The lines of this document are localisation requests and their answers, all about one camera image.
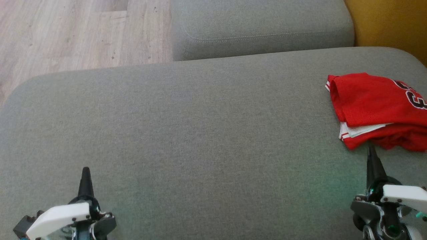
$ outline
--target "gray fabric surface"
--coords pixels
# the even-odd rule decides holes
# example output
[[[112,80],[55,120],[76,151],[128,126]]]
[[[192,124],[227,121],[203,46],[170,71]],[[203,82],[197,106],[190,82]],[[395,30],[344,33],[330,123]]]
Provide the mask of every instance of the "gray fabric surface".
[[[343,0],[173,0],[173,59],[351,47]]]
[[[110,240],[361,239],[349,206],[365,185],[366,146],[338,139],[324,87],[328,74],[356,72],[427,96],[426,68],[379,47],[29,80],[0,112],[1,239],[23,215],[71,200],[84,166],[117,216]],[[427,184],[426,154],[378,154],[391,176]]]

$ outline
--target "wooden floor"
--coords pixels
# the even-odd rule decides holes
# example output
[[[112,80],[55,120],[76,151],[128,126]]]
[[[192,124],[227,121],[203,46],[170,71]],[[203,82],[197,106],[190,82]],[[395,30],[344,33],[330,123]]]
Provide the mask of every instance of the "wooden floor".
[[[172,61],[170,0],[0,0],[0,108],[45,73]]]

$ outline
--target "red fabric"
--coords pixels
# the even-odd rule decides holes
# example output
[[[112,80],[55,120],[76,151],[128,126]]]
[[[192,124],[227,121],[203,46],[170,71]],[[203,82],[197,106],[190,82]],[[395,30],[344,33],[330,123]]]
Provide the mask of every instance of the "red fabric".
[[[349,149],[371,140],[385,149],[427,150],[427,103],[407,84],[367,73],[329,75],[328,82],[340,122],[349,127],[393,123],[343,139]]]

